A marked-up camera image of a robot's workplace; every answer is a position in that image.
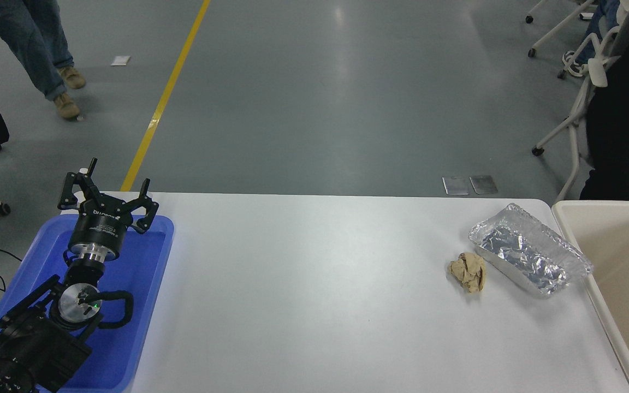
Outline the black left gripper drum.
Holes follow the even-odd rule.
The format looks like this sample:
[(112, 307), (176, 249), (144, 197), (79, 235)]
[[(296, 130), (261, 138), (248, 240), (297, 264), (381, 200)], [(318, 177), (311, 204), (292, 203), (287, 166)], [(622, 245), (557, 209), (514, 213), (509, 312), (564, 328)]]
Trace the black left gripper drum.
[(83, 203), (79, 208), (77, 224), (73, 229), (68, 249), (77, 255), (83, 248), (96, 245), (107, 249), (109, 255), (119, 255), (129, 226), (133, 224), (130, 212), (100, 211), (94, 204)]

